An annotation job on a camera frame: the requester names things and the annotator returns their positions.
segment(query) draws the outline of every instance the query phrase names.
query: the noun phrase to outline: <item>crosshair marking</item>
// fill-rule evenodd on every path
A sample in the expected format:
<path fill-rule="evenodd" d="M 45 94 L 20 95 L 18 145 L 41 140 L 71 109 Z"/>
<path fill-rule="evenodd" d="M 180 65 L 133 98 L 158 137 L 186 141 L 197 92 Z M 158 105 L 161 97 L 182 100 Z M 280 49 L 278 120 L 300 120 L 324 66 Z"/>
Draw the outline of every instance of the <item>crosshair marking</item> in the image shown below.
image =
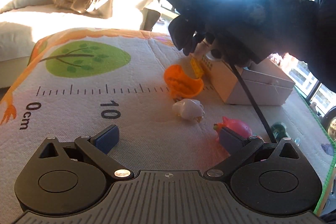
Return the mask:
<path fill-rule="evenodd" d="M 173 177 L 174 175 L 172 174 L 172 173 L 167 173 L 167 174 L 165 174 L 165 177 L 167 177 L 167 178 L 171 178 L 171 177 Z"/>

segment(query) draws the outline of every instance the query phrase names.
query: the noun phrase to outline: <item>pink toy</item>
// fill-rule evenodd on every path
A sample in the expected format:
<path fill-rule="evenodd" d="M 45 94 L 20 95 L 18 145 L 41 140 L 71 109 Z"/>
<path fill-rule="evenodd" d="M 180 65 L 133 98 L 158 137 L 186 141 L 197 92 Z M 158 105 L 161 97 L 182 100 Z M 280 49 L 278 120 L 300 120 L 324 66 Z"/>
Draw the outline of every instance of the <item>pink toy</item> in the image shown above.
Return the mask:
<path fill-rule="evenodd" d="M 230 128 L 231 130 L 246 139 L 252 136 L 252 130 L 246 123 L 242 122 L 241 120 L 223 117 L 223 122 L 215 123 L 213 127 L 213 129 L 217 132 L 217 141 L 219 141 L 219 133 L 223 127 Z"/>

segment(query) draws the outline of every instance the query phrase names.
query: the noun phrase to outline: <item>metal screw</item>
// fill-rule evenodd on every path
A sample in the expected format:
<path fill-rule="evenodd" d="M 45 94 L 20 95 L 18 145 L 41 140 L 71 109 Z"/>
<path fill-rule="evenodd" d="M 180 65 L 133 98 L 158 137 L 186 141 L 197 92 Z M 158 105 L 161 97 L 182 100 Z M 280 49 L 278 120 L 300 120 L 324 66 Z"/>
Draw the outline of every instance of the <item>metal screw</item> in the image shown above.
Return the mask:
<path fill-rule="evenodd" d="M 118 178 L 126 178 L 131 174 L 129 170 L 126 169 L 119 169 L 116 172 L 114 172 L 114 175 Z"/>
<path fill-rule="evenodd" d="M 210 170 L 207 171 L 207 175 L 209 177 L 218 178 L 218 177 L 223 175 L 223 172 L 221 170 L 218 170 L 218 169 L 210 169 Z"/>

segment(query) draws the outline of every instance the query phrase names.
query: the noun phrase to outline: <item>play mat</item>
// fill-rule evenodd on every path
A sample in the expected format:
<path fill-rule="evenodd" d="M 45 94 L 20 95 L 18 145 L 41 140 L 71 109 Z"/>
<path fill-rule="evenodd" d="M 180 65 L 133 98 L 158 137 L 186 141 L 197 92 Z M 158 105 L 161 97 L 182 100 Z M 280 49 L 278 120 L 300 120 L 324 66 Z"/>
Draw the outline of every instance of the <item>play mat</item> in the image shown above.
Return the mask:
<path fill-rule="evenodd" d="M 163 80 L 172 64 L 195 78 L 190 58 L 165 34 L 71 29 L 40 40 L 0 103 L 0 223 L 9 224 L 22 212 L 14 183 L 47 136 L 73 141 L 116 124 L 120 141 L 109 156 L 135 174 L 141 169 L 204 172 L 224 160 L 227 153 L 212 129 L 222 116 L 246 122 L 267 140 L 251 106 L 225 105 L 206 80 L 196 97 L 204 106 L 204 119 L 197 123 L 177 117 Z M 283 106 L 261 110 L 269 124 L 284 122 L 290 136 L 300 138 L 299 148 L 325 191 L 334 149 L 303 99 L 293 91 Z"/>

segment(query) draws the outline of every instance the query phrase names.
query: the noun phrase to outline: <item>black device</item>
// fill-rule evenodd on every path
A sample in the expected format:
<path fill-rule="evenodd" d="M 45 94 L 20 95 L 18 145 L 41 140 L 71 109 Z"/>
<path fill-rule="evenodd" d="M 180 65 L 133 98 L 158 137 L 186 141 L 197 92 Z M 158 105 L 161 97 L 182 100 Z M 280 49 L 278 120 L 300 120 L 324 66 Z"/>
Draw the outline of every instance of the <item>black device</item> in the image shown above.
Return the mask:
<path fill-rule="evenodd" d="M 320 179 L 290 138 L 240 148 L 201 175 L 197 170 L 142 170 L 137 176 L 106 153 L 117 144 L 110 126 L 74 142 L 44 140 L 15 183 L 24 213 L 15 224 L 323 223 L 313 210 Z"/>
<path fill-rule="evenodd" d="M 274 51 L 273 25 L 269 24 L 273 20 L 271 13 L 265 14 L 262 24 L 255 20 L 259 8 L 268 7 L 269 0 L 167 1 L 180 14 L 172 20 L 168 30 L 176 48 L 183 49 L 185 55 L 193 53 L 204 38 L 212 44 L 211 53 L 216 51 L 219 55 L 214 57 L 221 58 L 224 49 L 231 50 L 228 53 L 235 53 L 234 63 L 241 67 L 249 60 L 258 64 Z"/>

